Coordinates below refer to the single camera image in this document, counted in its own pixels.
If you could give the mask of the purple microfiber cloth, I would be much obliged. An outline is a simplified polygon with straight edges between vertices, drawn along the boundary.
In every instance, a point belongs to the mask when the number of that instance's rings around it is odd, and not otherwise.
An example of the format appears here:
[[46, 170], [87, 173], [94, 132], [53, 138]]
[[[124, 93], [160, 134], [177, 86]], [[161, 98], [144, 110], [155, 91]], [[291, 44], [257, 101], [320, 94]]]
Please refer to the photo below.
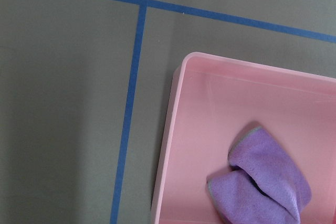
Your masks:
[[271, 134], [258, 126], [228, 153], [232, 171], [207, 189], [225, 223], [300, 223], [311, 200], [304, 175]]

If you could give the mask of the pink plastic bin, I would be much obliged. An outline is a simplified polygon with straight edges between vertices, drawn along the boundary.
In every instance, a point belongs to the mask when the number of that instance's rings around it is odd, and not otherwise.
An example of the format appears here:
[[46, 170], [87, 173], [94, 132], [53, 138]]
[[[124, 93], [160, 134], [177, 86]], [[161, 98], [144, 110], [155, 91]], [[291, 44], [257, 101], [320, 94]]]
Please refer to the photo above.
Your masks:
[[206, 181], [258, 124], [311, 187], [302, 223], [335, 223], [335, 79], [200, 52], [173, 75], [151, 222], [221, 223]]

